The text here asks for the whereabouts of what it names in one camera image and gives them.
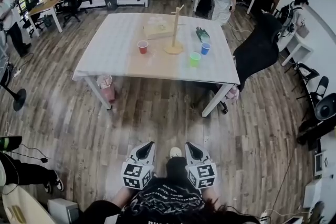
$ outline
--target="black speaker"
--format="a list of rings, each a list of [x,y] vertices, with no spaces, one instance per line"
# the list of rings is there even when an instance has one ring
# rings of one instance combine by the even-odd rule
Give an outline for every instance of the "black speaker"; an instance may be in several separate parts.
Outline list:
[[[336,114],[336,93],[324,97],[315,107],[315,116],[325,121]]]

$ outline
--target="black t-shirt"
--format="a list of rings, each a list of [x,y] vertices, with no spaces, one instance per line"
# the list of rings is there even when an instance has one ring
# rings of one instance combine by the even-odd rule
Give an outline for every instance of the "black t-shirt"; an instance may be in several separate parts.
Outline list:
[[[195,214],[203,207],[198,190],[177,186],[166,178],[156,178],[121,210],[117,224],[180,224],[190,213]]]

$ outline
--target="red cup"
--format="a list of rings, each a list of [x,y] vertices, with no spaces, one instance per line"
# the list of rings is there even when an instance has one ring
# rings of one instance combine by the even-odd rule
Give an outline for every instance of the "red cup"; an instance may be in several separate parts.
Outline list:
[[[145,40],[139,41],[138,42],[138,48],[139,48],[141,54],[147,53],[148,42],[145,41]]]

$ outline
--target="wooden floor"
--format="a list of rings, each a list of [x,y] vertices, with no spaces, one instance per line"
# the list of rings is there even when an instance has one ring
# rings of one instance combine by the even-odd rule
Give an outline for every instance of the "wooden floor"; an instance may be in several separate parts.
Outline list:
[[[182,15],[193,16],[190,0],[150,0],[149,8],[119,7],[116,12],[170,14],[182,4]],[[25,145],[51,158],[46,167],[55,169],[65,183],[65,191],[56,190],[53,197],[76,201],[81,209],[94,200],[110,200],[121,186],[122,162],[134,146],[155,141],[156,171],[164,176],[170,148],[184,148],[191,141],[205,146],[216,162],[221,201],[256,216],[273,206],[293,156],[275,209],[282,214],[297,212],[304,186],[312,180],[312,156],[296,144],[306,104],[296,100],[301,89],[291,92],[297,82],[293,71],[284,74],[279,61],[253,75],[240,100],[228,103],[227,115],[217,108],[207,118],[200,116],[207,100],[191,108],[202,93],[192,83],[115,78],[118,98],[107,111],[85,82],[71,79],[107,14],[105,9],[91,9],[80,16],[81,23],[72,19],[62,34],[53,25],[34,38],[34,57],[9,85],[14,91],[27,90],[22,110],[14,112],[12,98],[0,91],[0,132],[5,135],[8,122],[13,135],[22,135]],[[253,29],[253,21],[240,7],[230,23],[236,29]],[[232,52],[241,44],[236,38],[249,35],[235,32],[235,38],[229,25],[224,32]],[[14,50],[10,56],[16,67],[25,61]],[[19,152],[40,156],[23,147]],[[43,186],[28,189],[42,202],[50,198]],[[272,219],[284,220],[276,214]]]

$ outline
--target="wooden stand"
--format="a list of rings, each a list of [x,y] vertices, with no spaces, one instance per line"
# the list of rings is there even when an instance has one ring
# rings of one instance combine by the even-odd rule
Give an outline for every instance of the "wooden stand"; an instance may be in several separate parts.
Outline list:
[[[169,44],[168,46],[166,46],[164,48],[164,51],[167,52],[168,54],[180,54],[181,52],[183,52],[183,45],[178,40],[176,41],[177,26],[179,24],[178,16],[180,15],[180,11],[183,7],[184,7],[184,5],[182,5],[181,8],[177,7],[176,12],[174,12],[175,13],[175,22],[174,22],[173,40],[172,40],[171,44]]]

